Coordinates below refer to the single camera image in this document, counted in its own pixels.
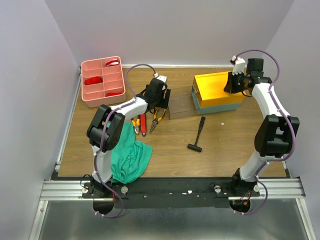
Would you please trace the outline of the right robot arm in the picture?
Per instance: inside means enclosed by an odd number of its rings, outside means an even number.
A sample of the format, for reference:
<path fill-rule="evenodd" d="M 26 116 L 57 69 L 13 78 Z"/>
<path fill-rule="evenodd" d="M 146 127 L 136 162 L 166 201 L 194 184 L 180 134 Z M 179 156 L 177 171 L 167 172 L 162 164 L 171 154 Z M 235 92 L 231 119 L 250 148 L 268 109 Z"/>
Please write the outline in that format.
<path fill-rule="evenodd" d="M 262 58 L 245 61 L 239 56 L 233 56 L 230 62 L 233 70 L 228 73 L 223 90 L 229 94 L 249 92 L 263 116 L 263 122 L 254 138 L 253 154 L 227 185 L 233 195 L 241 196 L 254 190 L 259 174 L 268 164 L 281 162 L 292 154 L 300 120 L 290 116 L 279 102 L 273 81 L 264 75 Z"/>

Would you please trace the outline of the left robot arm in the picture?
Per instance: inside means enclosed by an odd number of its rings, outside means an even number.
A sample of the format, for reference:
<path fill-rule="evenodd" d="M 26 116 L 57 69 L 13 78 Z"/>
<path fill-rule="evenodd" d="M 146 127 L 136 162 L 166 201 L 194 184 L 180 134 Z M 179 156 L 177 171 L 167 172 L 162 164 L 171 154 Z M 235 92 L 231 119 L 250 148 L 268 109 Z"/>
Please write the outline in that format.
<path fill-rule="evenodd" d="M 92 177 L 97 181 L 93 191 L 99 197 L 110 194 L 108 181 L 112 177 L 112 150 L 120 140 L 124 123 L 156 108 L 168 107 L 171 90 L 168 89 L 167 79 L 167 76 L 159 75 L 131 100 L 115 106 L 103 104 L 98 107 L 86 136 L 93 151 Z"/>

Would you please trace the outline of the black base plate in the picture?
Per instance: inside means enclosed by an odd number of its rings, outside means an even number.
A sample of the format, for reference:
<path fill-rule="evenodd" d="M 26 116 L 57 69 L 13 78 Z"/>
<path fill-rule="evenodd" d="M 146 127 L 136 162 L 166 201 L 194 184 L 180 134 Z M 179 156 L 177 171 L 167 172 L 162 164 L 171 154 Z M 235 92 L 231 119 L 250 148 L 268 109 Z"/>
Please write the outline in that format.
<path fill-rule="evenodd" d="M 231 201 L 260 195 L 256 182 L 244 187 L 230 177 L 140 177 L 131 183 L 82 182 L 82 196 L 111 201 L 116 209 L 228 208 Z"/>

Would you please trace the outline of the yellow needle nose pliers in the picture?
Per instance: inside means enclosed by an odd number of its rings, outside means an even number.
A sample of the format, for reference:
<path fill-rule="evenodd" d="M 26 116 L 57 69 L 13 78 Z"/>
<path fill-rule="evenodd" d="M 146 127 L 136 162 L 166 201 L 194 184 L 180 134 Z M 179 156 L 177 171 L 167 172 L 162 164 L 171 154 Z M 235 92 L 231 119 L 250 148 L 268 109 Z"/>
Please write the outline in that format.
<path fill-rule="evenodd" d="M 156 126 L 158 125 L 158 123 L 165 117 L 167 110 L 165 108 L 156 108 L 153 114 L 153 120 L 151 123 L 151 127 L 149 130 L 149 133 L 151 134 L 154 129 L 156 128 Z"/>

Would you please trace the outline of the transparent drawer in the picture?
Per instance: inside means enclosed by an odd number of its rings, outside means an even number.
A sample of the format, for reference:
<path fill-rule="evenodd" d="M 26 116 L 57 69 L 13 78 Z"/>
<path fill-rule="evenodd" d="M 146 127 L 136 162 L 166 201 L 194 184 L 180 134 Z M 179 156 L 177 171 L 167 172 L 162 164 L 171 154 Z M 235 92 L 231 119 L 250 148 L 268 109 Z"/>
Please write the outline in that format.
<path fill-rule="evenodd" d="M 168 115 L 170 120 L 198 115 L 192 96 L 192 86 L 184 86 L 171 90 L 168 102 Z"/>

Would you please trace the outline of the red cloth in tray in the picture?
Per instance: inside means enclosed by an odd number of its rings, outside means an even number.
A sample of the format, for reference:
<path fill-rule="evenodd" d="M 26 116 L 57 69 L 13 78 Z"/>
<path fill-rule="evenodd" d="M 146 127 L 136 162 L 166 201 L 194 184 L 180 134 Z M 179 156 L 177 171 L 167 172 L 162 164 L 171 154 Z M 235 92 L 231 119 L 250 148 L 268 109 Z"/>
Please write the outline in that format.
<path fill-rule="evenodd" d="M 100 76 L 94 76 L 94 77 L 90 77 L 90 78 L 86 79 L 84 81 L 84 85 L 89 86 L 89 85 L 100 84 L 102 82 L 103 82 L 103 80 Z"/>

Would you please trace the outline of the red item front compartment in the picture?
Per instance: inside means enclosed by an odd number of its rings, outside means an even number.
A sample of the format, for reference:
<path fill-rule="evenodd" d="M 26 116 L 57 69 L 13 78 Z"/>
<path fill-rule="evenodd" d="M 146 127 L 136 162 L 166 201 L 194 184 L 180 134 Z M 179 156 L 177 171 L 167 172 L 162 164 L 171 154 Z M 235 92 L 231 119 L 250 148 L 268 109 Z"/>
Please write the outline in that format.
<path fill-rule="evenodd" d="M 105 96 L 106 97 L 113 97 L 113 96 L 119 96 L 122 95 L 121 92 L 108 92 Z"/>

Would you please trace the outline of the pink compartment tray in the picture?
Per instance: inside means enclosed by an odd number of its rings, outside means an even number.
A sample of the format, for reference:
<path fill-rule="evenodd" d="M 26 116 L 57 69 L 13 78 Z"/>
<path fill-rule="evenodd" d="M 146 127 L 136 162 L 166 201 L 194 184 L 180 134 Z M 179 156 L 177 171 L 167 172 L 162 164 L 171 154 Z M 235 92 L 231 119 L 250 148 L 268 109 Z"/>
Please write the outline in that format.
<path fill-rule="evenodd" d="M 90 108 L 119 104 L 126 100 L 126 87 L 119 56 L 83 61 L 81 99 Z"/>

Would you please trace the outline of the orange grey drawer box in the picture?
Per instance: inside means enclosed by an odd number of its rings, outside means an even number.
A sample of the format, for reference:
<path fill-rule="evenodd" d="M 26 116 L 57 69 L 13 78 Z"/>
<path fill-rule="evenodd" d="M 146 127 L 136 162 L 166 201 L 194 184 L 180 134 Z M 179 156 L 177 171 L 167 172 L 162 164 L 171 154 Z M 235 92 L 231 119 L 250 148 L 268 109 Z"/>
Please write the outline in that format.
<path fill-rule="evenodd" d="M 224 91 L 228 72 L 195 75 L 191 95 L 198 115 L 237 110 L 245 96 Z"/>

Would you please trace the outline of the green cloth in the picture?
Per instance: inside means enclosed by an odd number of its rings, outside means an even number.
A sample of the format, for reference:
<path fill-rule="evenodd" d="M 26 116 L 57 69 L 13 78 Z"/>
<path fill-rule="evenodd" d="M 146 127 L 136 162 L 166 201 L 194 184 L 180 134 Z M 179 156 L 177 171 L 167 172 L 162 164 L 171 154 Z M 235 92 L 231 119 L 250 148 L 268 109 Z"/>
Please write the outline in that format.
<path fill-rule="evenodd" d="M 137 180 L 147 169 L 152 153 L 153 148 L 150 145 L 136 140 L 133 124 L 125 122 L 119 142 L 112 150 L 113 181 L 129 184 Z"/>

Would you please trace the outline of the red utility knife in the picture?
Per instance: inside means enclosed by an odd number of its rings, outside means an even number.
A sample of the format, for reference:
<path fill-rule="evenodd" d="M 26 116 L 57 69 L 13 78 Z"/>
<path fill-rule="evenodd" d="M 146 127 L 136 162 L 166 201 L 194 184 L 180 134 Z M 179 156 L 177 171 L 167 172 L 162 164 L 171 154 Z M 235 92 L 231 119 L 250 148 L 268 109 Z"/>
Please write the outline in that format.
<path fill-rule="evenodd" d="M 147 135 L 147 119 L 145 113 L 140 115 L 140 132 L 143 137 Z"/>

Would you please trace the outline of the red white tape roll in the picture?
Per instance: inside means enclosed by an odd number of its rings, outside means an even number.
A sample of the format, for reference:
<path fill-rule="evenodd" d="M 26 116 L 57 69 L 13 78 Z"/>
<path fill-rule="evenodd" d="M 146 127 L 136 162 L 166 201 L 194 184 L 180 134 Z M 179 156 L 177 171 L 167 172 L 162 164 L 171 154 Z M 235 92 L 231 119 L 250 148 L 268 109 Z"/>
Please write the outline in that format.
<path fill-rule="evenodd" d="M 112 67 L 112 66 L 117 66 L 119 64 L 120 64 L 120 62 L 118 61 L 118 59 L 112 59 L 110 61 L 105 62 L 104 66 L 105 67 Z"/>

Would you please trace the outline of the black yellow combination pliers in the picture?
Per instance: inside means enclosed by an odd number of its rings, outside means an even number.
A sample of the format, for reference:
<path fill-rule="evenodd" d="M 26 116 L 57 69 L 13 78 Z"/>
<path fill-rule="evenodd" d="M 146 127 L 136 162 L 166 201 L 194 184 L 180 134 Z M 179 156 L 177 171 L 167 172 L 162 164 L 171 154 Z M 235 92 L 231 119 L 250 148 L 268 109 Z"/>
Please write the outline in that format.
<path fill-rule="evenodd" d="M 133 124 L 135 134 L 138 135 L 140 132 L 140 124 L 141 124 L 140 118 L 139 117 L 137 117 L 137 119 L 131 118 L 131 122 Z"/>

